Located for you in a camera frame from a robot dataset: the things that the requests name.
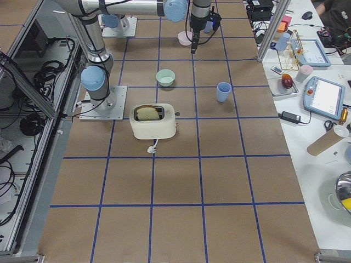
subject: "scissors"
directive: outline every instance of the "scissors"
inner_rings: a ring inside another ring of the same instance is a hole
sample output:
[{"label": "scissors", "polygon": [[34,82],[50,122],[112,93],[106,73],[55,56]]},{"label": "scissors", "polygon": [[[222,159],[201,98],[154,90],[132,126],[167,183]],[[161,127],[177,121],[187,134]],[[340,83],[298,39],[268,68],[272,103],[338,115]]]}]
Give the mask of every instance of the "scissors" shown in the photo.
[{"label": "scissors", "polygon": [[325,121],[324,122],[324,128],[329,132],[334,126],[336,125],[335,122],[332,121]]}]

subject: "cardboard tube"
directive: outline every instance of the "cardboard tube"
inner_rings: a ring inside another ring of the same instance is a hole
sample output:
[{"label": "cardboard tube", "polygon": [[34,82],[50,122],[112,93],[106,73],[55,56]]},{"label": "cardboard tube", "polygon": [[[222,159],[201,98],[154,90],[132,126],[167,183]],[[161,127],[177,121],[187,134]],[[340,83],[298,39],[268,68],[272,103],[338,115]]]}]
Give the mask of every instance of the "cardboard tube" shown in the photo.
[{"label": "cardboard tube", "polygon": [[317,156],[327,150],[329,147],[349,136],[349,131],[346,127],[335,125],[333,129],[324,134],[317,141],[307,147],[307,152],[310,155]]}]

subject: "black mouse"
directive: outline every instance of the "black mouse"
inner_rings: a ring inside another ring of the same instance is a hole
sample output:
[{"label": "black mouse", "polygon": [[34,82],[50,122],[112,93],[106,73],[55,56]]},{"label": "black mouse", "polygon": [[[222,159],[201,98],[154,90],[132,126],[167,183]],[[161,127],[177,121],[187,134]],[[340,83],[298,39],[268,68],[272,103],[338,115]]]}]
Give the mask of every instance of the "black mouse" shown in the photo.
[{"label": "black mouse", "polygon": [[304,20],[310,20],[312,18],[312,12],[311,11],[307,11],[306,13],[304,13],[301,16],[301,18],[304,19]]}]

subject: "green bowl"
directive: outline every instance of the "green bowl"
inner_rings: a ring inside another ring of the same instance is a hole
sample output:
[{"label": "green bowl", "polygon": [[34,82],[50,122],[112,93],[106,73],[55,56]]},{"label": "green bowl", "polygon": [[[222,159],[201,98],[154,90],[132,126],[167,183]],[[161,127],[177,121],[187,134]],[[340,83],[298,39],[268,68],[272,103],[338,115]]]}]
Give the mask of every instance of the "green bowl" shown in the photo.
[{"label": "green bowl", "polygon": [[156,79],[161,86],[168,87],[173,84],[175,75],[172,70],[164,69],[156,74]]}]

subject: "tablet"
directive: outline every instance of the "tablet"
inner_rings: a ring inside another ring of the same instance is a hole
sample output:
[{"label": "tablet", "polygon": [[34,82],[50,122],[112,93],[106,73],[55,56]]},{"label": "tablet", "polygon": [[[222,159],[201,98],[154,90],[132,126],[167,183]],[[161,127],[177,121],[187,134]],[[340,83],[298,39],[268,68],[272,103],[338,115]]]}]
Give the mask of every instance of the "tablet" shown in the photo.
[{"label": "tablet", "polygon": [[343,85],[313,77],[306,85],[303,106],[308,111],[332,119],[340,119],[344,92],[345,87]]},{"label": "tablet", "polygon": [[299,41],[292,39],[290,43],[292,51],[301,65],[310,65],[312,67],[329,67],[331,65],[329,58],[317,39],[301,39],[300,41],[303,49],[302,55],[297,54],[301,49]]}]

